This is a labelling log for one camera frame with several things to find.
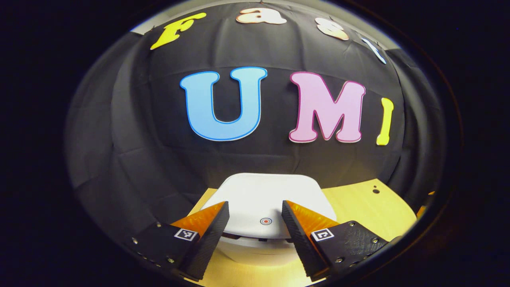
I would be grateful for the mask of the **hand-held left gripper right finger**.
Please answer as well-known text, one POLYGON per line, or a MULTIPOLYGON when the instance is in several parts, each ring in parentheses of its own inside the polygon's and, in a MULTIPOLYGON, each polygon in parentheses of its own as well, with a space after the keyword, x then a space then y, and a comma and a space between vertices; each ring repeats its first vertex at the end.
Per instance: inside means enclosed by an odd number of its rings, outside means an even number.
POLYGON ((389 244, 361 223, 338 223, 289 200, 282 219, 309 278, 340 278, 389 244))

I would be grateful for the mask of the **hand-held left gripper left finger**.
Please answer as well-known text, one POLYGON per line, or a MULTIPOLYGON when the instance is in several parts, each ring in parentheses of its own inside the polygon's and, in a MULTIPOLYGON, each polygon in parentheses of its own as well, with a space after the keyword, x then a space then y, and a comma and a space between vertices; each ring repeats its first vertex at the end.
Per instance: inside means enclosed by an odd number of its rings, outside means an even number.
POLYGON ((222 201, 171 224, 154 222, 129 238, 129 249, 165 275, 200 281, 229 216, 222 201))

